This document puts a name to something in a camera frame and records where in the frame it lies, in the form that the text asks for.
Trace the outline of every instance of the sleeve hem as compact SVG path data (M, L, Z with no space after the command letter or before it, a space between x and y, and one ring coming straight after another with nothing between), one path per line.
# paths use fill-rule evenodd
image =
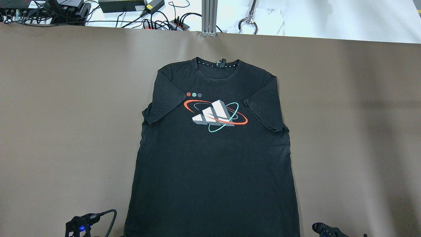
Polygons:
M279 126L275 125L274 123L266 122L264 119L262 119L259 114L262 114L257 108L251 105L250 100L247 98L244 101L244 104L246 105L247 110L253 114L253 116L256 117L256 119L261 122L267 129L273 131L273 132L281 132L283 130L283 123Z
M167 113L171 112L171 110L175 109L185 99L186 99L186 95L180 96L177 100L175 100L173 103L169 104L168 106L166 106L159 112L155 112L154 115L146 116L144 114L143 117L146 119L149 125L153 125L156 122L158 122L160 119L162 119Z

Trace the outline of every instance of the t-shirt sleeve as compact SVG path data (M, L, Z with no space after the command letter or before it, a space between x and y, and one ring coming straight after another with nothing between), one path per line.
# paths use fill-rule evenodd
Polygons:
M283 129L281 105L278 95L278 84L275 76L261 89L244 100L247 109L266 128L279 132Z
M154 124L175 109L187 96L175 86L161 71L158 71L154 84L152 103L142 111L145 120Z

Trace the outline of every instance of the metal pole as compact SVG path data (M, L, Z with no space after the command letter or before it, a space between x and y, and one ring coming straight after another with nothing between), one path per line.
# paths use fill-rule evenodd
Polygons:
M216 36L216 10L218 0L202 0L202 34Z

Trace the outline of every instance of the metal hook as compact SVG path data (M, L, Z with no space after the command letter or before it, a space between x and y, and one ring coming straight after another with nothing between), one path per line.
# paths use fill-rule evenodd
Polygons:
M247 24L252 24L252 25L254 25L254 27L255 27L255 31L254 31L254 34L257 34L257 31L258 31L258 27L257 27L257 24L254 22L254 20L253 20L253 15L254 15L254 8L255 8L255 6L256 6L256 1L257 0L253 0L253 4L251 5L251 9L250 9L250 11L248 12L248 17L246 17L246 18L244 18L244 19L242 19L239 23L238 23L238 29L239 29L239 34L241 33L241 24L243 23L243 22L246 22Z

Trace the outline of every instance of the adidas logo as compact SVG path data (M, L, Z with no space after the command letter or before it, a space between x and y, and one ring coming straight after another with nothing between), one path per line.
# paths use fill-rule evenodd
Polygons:
M217 100L211 104L212 106L202 110L202 114L192 117L193 122L203 125L216 126L234 126L231 122L232 117L226 109L226 105L222 100Z

